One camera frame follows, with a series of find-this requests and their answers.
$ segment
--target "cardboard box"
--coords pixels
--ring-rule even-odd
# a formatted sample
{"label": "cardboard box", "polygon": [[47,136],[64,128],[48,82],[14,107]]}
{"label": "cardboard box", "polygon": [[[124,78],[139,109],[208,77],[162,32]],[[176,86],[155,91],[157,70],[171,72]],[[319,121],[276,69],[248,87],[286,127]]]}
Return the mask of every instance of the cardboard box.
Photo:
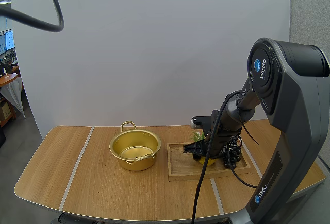
{"label": "cardboard box", "polygon": [[0,121],[6,120],[10,116],[10,114],[11,114],[11,112],[10,112],[8,103],[3,102],[3,105],[1,105],[1,107],[0,107]]}

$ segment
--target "white backdrop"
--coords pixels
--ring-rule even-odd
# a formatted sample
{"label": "white backdrop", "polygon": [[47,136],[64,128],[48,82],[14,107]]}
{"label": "white backdrop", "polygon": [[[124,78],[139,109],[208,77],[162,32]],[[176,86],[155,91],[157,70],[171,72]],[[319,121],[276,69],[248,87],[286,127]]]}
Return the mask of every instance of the white backdrop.
{"label": "white backdrop", "polygon": [[[43,137],[57,125],[189,124],[242,88],[258,38],[289,38],[289,0],[59,1],[61,33],[13,23]],[[51,0],[12,7],[57,23]]]}

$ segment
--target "black wire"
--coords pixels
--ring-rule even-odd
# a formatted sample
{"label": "black wire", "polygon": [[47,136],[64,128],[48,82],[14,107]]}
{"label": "black wire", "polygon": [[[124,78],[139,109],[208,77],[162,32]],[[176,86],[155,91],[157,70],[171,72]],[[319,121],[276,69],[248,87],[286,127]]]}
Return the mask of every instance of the black wire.
{"label": "black wire", "polygon": [[255,142],[256,144],[259,145],[259,143],[258,143],[258,142],[257,142],[257,141],[251,136],[251,134],[248,132],[248,129],[245,127],[245,125],[244,125],[244,123],[243,123],[243,121],[242,121],[241,110],[240,110],[239,107],[238,107],[237,96],[236,96],[236,100],[235,100],[235,102],[236,102],[236,108],[237,108],[237,110],[238,110],[238,114],[239,114],[239,120],[241,121],[241,124],[242,124],[244,130],[245,130],[245,131],[247,132],[247,134],[249,135],[249,137],[250,137],[252,140],[254,140],[254,142]]}
{"label": "black wire", "polygon": [[211,153],[211,147],[212,147],[212,144],[213,144],[213,140],[215,138],[214,136],[216,134],[216,130],[217,130],[218,124],[220,122],[221,114],[222,114],[224,108],[226,107],[228,101],[230,100],[230,98],[232,98],[235,94],[238,94],[239,92],[240,91],[235,91],[235,92],[232,92],[231,94],[227,95],[225,101],[222,103],[222,106],[221,106],[221,108],[219,110],[219,114],[218,114],[217,119],[216,119],[216,121],[214,123],[213,132],[212,132],[212,135],[211,135],[211,138],[210,138],[210,141],[209,141],[209,144],[208,144],[207,152],[206,152],[205,162],[204,162],[203,169],[202,169],[202,172],[201,172],[201,176],[200,176],[200,179],[198,181],[197,188],[196,188],[196,194],[195,194],[195,200],[194,200],[194,207],[193,207],[193,210],[192,210],[192,217],[191,217],[191,224],[194,224],[195,223],[198,196],[200,194],[201,185],[202,185],[202,182],[203,182],[203,179],[204,179],[204,175],[205,175],[205,171],[206,171],[208,159],[209,159],[210,153]]}
{"label": "black wire", "polygon": [[229,142],[227,142],[227,149],[228,149],[228,151],[227,151],[227,157],[228,157],[229,167],[230,167],[230,169],[232,170],[233,174],[236,176],[236,178],[237,178],[239,181],[241,181],[243,184],[245,184],[246,186],[248,186],[248,187],[251,187],[251,188],[257,188],[257,187],[254,186],[254,185],[251,185],[251,184],[246,183],[244,180],[242,180],[242,179],[236,174],[236,172],[235,172],[234,169],[233,169],[232,163],[230,162],[230,155],[229,155]]}
{"label": "black wire", "polygon": [[12,8],[4,7],[0,5],[0,16],[5,16],[17,22],[23,23],[30,27],[34,27],[37,29],[49,31],[49,32],[61,32],[64,28],[64,18],[61,11],[60,3],[58,0],[53,0],[57,18],[58,18],[58,25],[54,25],[48,22],[44,22],[42,20],[33,18],[32,16],[26,15],[22,12],[14,10]]}

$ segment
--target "blue logo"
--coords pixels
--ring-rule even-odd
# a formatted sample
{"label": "blue logo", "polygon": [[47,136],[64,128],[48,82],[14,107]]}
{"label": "blue logo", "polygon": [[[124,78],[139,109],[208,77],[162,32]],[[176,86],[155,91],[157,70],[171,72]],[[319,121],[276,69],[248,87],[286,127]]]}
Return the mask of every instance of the blue logo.
{"label": "blue logo", "polygon": [[259,59],[256,59],[254,61],[254,69],[256,70],[256,72],[258,72],[260,70],[260,66],[261,66],[261,64],[260,64]]}
{"label": "blue logo", "polygon": [[256,201],[256,204],[260,203],[260,198],[259,198],[259,196],[256,196],[256,197],[254,198],[254,200]]}

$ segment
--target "gold pot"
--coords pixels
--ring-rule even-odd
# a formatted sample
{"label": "gold pot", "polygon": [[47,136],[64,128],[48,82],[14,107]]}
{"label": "gold pot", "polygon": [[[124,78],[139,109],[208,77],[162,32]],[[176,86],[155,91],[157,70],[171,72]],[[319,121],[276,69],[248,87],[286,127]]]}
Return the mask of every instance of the gold pot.
{"label": "gold pot", "polygon": [[[132,124],[133,129],[123,131],[126,124]],[[137,129],[132,121],[122,123],[120,131],[109,145],[119,164],[130,171],[142,171],[151,167],[160,149],[159,136],[148,130]]]}

